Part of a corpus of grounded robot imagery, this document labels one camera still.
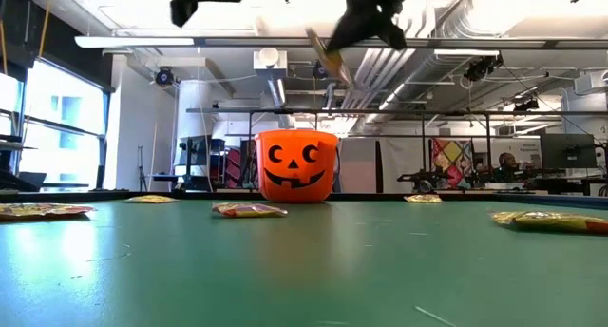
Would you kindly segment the long white light fixture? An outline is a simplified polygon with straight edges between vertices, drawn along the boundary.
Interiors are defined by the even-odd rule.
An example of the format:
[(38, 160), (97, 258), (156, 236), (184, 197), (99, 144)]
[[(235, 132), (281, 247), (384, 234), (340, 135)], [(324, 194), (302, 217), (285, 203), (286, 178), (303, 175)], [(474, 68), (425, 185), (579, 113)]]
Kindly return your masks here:
[(190, 37), (76, 36), (74, 41), (81, 48), (152, 48), (195, 45), (194, 39)]

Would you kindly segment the orange pumpkin bucket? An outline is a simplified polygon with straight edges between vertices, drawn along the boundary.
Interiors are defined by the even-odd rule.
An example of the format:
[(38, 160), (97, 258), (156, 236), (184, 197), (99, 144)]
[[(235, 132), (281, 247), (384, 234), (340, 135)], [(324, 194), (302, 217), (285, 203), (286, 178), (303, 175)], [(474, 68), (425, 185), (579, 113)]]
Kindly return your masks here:
[(258, 187), (270, 202), (317, 203), (333, 191), (339, 139), (316, 130), (278, 129), (255, 136)]

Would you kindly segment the dark laptop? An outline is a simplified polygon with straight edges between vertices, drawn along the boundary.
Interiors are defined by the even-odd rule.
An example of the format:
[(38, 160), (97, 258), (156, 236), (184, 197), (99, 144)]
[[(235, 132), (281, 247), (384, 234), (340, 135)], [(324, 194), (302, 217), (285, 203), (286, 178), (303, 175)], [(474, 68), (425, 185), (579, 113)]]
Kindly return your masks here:
[(18, 178), (31, 184), (35, 191), (39, 191), (42, 188), (46, 177), (47, 174), (44, 172), (20, 172), (18, 174)]

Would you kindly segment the black desktop monitor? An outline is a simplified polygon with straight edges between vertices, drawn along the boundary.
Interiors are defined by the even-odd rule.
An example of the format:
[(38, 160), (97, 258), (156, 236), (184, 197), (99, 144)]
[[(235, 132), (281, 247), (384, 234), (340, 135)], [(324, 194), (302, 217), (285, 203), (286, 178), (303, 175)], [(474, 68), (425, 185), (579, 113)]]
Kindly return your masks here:
[(545, 169), (595, 168), (594, 137), (588, 134), (541, 135), (541, 162)]

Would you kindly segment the black metal rack frame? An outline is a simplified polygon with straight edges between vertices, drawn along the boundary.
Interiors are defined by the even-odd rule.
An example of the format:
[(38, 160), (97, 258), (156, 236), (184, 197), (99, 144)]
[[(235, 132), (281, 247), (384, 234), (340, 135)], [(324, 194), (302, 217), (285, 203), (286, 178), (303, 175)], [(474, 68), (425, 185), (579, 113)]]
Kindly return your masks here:
[(320, 115), (326, 116), (367, 116), (367, 115), (390, 115), (390, 116), (417, 116), (420, 118), (422, 125), (425, 122), (430, 122), (435, 116), (437, 117), (459, 117), (459, 118), (477, 118), (478, 116), (483, 116), (485, 121), (485, 138), (486, 141), (489, 142), (491, 136), (489, 134), (489, 121), (491, 116), (523, 116), (529, 117), (533, 116), (537, 118), (538, 116), (558, 116), (563, 118), (563, 120), (568, 121), (571, 125), (574, 125), (575, 122), (569, 120), (570, 116), (601, 116), (608, 117), (608, 111), (492, 111), (492, 110), (470, 110), (470, 109), (461, 109), (461, 110), (408, 110), (408, 109), (394, 109), (394, 110), (380, 110), (380, 109), (348, 109), (348, 108), (338, 108), (338, 109), (313, 109), (313, 108), (238, 108), (238, 107), (228, 107), (228, 108), (187, 108), (187, 113), (199, 113), (201, 115), (204, 114), (220, 114), (220, 113), (239, 113), (239, 114), (247, 114), (249, 117), (252, 117), (255, 114), (269, 113), (275, 115), (288, 115), (292, 116), (295, 114), (308, 114), (314, 116), (314, 121), (318, 121), (318, 117)]

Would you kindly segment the black table frame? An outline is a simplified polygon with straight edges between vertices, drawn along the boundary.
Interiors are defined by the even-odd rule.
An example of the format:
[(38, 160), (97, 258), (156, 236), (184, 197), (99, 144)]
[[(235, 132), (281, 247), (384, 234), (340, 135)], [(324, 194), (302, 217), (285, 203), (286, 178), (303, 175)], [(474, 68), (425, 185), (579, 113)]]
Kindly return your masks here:
[[(139, 192), (130, 191), (92, 191), (92, 192), (46, 192), (46, 193), (15, 193), (0, 194), (0, 203), (15, 202), (103, 202), (126, 200), (140, 196)], [(263, 197), (253, 192), (186, 192), (161, 193), (161, 196), (177, 198), (179, 200), (207, 200), (207, 201), (261, 201)], [(589, 196), (562, 196), (562, 195), (535, 195), (519, 193), (463, 193), (448, 192), (440, 194), (443, 201), (493, 201), (493, 202), (519, 202), (546, 205), (582, 206), (595, 209), (608, 209), (608, 197)], [(402, 201), (405, 194), (331, 194), (327, 202), (389, 202)]]

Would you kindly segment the black tripod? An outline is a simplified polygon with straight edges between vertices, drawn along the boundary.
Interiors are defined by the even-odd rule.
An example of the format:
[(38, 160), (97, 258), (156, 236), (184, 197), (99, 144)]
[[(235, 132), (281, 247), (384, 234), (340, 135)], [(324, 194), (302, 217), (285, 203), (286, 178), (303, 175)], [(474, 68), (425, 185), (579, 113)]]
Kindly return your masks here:
[(138, 167), (138, 179), (139, 179), (139, 191), (147, 191), (146, 176), (143, 171), (143, 147), (141, 145), (137, 148), (137, 167)]

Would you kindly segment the person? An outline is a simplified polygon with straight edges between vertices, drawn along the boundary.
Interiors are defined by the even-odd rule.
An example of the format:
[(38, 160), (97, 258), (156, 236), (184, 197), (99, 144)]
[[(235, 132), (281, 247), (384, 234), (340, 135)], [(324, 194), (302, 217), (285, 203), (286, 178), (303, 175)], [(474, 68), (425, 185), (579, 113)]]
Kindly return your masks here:
[(522, 175), (526, 170), (532, 169), (533, 166), (529, 163), (519, 163), (515, 156), (505, 152), (499, 156), (499, 168), (496, 172), (505, 177), (514, 177)]

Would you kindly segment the colourful poster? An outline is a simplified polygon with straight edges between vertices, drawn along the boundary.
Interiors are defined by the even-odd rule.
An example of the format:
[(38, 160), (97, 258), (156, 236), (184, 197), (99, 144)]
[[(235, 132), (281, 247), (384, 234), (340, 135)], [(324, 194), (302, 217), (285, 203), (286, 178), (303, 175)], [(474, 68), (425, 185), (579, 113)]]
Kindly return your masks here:
[(471, 140), (431, 139), (431, 170), (447, 175), (447, 188), (456, 189), (473, 170)]

